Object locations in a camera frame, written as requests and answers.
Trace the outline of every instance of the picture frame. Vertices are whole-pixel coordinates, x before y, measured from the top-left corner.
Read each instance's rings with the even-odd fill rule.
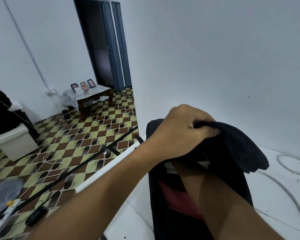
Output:
[[[93,81],[92,79],[89,79],[89,80],[87,81],[87,83],[89,84],[89,86],[90,86],[91,88],[94,88],[94,87],[96,86],[96,84],[94,83],[94,81]]]
[[[72,88],[73,92],[75,92],[75,88],[78,88],[78,87],[79,86],[76,83],[71,84],[71,88]]]
[[[88,84],[87,84],[85,81],[81,82],[81,83],[80,83],[80,86],[81,86],[81,88],[82,88],[82,90],[83,90],[84,92],[89,91]]]

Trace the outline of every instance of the white ottoman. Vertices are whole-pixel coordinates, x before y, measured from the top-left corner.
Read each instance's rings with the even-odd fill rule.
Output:
[[[0,149],[11,161],[16,161],[39,148],[28,131],[21,123],[17,128],[0,135]]]

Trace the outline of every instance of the small black speaker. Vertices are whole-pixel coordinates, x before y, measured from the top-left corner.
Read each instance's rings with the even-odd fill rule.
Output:
[[[64,110],[62,111],[62,113],[63,113],[63,115],[64,115],[64,119],[65,119],[65,120],[70,119],[70,114],[68,113],[68,110],[64,109]]]

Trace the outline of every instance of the white tablecloth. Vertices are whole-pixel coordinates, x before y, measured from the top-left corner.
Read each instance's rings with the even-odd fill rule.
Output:
[[[107,91],[111,88],[96,84],[94,88],[90,88],[89,91],[86,91],[82,94],[76,94],[72,89],[64,91],[62,95],[62,101],[66,106],[72,106],[79,111],[78,100],[88,98],[92,95],[98,94],[100,92]]]

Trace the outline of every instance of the patterned floor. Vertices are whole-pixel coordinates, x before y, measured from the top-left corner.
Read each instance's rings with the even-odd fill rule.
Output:
[[[122,136],[123,133],[128,132],[130,128],[135,127],[137,125],[137,117],[132,88],[126,88],[119,93],[115,93],[113,100],[117,105],[116,107],[109,108],[107,104],[99,103],[88,111],[86,120],[81,120],[78,112],[71,111],[69,113],[71,119],[66,121],[62,131],[60,130],[62,129],[63,121],[57,115],[36,123],[35,126],[40,133],[38,138],[40,149],[16,162],[10,161],[0,151],[0,181],[6,178],[21,177],[25,182],[21,193],[28,189],[21,197],[22,200],[25,200],[43,189],[51,181],[56,180],[59,177],[56,174],[62,172],[64,168],[66,168],[65,172],[68,172],[91,157],[93,153],[98,152],[100,148],[109,145]],[[135,134],[139,134],[138,130],[135,130],[134,133],[120,141],[115,146],[115,149],[120,153],[123,152],[136,142],[136,139],[132,139]],[[43,158],[51,150],[52,152],[45,160],[54,162],[54,164],[43,162]],[[56,194],[45,203],[45,206],[48,208],[47,216],[72,198],[75,194],[74,189],[79,184],[115,157],[115,154],[107,150],[106,154],[101,154],[95,160],[78,169],[75,174],[68,176],[67,179],[54,186],[52,193],[56,192]],[[45,201],[49,195],[49,192],[44,193],[41,197],[11,216],[0,232],[0,239],[23,240],[33,230],[33,228],[25,225],[24,219],[41,202]]]

